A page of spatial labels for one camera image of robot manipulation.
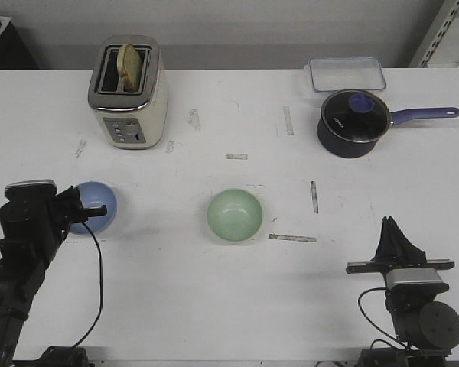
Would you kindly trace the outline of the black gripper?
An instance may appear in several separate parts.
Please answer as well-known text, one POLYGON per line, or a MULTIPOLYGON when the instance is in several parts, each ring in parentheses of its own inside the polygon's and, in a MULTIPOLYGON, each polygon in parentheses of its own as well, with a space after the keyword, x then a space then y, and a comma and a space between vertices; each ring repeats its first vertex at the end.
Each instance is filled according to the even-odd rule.
POLYGON ((83 223, 88 216, 104 216, 107 214, 105 205, 83 208, 80 190, 69 187, 53 198, 53 218, 62 229, 70 229, 73 224, 83 223))
POLYGON ((390 216, 382 218, 382 227, 379 243, 375 255, 369 261, 348 262, 346 273, 348 274, 372 274, 382 275, 386 284, 386 274, 399 268, 433 268, 437 271, 448 271, 455 267, 455 262, 450 259, 428 259, 425 261, 425 252, 415 247, 403 234, 396 221, 390 216), (395 256, 390 257, 390 243, 395 256))

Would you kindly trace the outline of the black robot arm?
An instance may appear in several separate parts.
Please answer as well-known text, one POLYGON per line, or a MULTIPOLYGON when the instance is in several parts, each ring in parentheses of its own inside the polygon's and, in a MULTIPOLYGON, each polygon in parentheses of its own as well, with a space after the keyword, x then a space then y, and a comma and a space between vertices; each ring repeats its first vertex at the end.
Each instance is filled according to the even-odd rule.
POLYGON ((86 350, 50 346, 35 360, 14 358, 18 339, 46 270, 74 223, 104 216, 104 205, 85 208, 80 191, 57 191, 52 180, 29 180, 5 188, 0 208, 0 366, 90 366, 86 350))
POLYGON ((459 345, 459 315, 437 301, 448 291, 439 271, 452 269, 449 259, 429 259, 403 234, 391 216, 382 220, 376 253, 370 261, 350 262, 349 274, 380 273, 384 280, 385 307, 394 333, 363 349, 359 366, 445 366, 451 350, 459 345))

